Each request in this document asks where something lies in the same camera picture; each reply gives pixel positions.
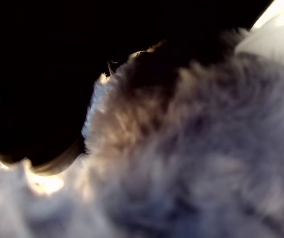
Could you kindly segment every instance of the white fabric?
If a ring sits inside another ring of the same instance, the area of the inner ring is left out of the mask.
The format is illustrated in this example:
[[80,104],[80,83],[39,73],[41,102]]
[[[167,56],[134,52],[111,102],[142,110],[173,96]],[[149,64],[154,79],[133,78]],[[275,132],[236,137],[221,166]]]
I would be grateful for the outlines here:
[[238,53],[249,53],[284,64],[284,11],[271,18],[259,29],[251,31],[235,49]]

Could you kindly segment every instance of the fluffy animal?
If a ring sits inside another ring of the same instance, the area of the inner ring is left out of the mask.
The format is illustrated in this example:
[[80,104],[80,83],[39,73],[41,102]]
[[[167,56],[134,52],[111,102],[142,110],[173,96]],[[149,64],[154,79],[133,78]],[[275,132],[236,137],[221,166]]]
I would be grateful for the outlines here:
[[0,238],[284,238],[284,66],[237,41],[204,63],[164,43],[98,81],[59,191],[0,169]]

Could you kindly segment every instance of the bright light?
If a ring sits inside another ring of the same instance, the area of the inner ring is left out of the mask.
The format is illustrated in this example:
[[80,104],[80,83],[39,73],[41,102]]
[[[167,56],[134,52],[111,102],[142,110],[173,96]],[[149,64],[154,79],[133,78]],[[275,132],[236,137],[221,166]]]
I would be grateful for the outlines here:
[[268,20],[282,11],[284,11],[284,0],[274,0],[272,4],[266,9],[266,11],[261,15],[261,17],[256,21],[251,30],[259,29]]
[[29,160],[25,160],[23,163],[27,180],[37,193],[52,194],[63,187],[63,179],[59,174],[54,176],[36,175],[30,170],[31,163]]

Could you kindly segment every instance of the dark background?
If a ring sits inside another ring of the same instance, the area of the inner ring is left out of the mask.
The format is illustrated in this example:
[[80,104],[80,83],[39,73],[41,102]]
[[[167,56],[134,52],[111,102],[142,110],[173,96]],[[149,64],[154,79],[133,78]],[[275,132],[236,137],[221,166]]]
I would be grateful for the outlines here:
[[0,152],[35,164],[58,155],[79,135],[107,60],[162,39],[212,57],[198,39],[251,27],[269,3],[0,0]]

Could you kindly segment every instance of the animal fur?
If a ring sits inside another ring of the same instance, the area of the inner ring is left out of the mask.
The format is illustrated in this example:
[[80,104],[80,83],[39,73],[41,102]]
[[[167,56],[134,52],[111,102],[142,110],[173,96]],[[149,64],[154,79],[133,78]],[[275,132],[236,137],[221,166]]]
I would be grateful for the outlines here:
[[284,238],[284,66],[167,54],[99,86],[90,155],[62,190],[0,169],[0,238]]

